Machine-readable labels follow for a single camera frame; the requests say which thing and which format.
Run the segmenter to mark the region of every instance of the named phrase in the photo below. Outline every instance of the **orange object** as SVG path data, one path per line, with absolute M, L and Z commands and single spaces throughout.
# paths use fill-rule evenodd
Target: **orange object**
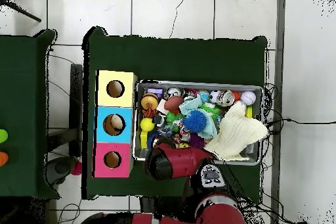
M 0 152 L 0 167 L 4 166 L 8 162 L 8 154 L 5 152 Z
M 238 101 L 240 99 L 240 94 L 236 91 L 232 91 L 232 93 L 234 94 L 234 101 Z

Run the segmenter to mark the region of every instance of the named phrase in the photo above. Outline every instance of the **green table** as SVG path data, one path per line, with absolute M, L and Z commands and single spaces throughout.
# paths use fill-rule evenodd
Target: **green table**
M 9 138 L 0 151 L 9 155 L 0 167 L 0 196 L 58 198 L 44 178 L 47 154 L 46 53 L 55 32 L 34 37 L 0 36 L 0 129 Z
M 93 120 L 95 71 L 133 72 L 139 79 L 264 85 L 264 58 L 267 40 L 235 39 L 189 40 L 154 39 L 138 36 L 107 36 L 93 27 L 83 40 L 85 51 L 83 92 L 83 160 L 82 195 L 182 196 L 185 178 L 153 181 L 135 162 L 127 179 L 93 178 Z M 259 201 L 260 165 L 221 166 L 236 192 Z

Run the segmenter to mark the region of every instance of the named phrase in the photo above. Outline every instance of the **baseball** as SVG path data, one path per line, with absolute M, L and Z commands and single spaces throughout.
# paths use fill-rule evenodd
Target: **baseball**
M 255 103 L 256 96 L 254 92 L 245 91 L 241 94 L 240 100 L 243 101 L 246 105 L 252 105 Z

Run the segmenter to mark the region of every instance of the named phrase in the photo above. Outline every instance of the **blue box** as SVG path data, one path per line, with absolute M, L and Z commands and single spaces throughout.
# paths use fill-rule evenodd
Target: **blue box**
M 104 130 L 103 123 L 107 116 L 111 114 L 118 114 L 123 117 L 125 121 L 125 129 L 116 136 L 107 134 Z M 96 129 L 97 142 L 103 143 L 131 143 L 132 135 L 132 108 L 121 107 L 104 107 L 98 106 L 98 118 Z

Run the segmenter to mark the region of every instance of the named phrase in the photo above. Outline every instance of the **green ball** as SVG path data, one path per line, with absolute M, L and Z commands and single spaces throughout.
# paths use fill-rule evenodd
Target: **green ball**
M 0 129 L 0 143 L 5 142 L 8 139 L 8 133 L 4 129 Z

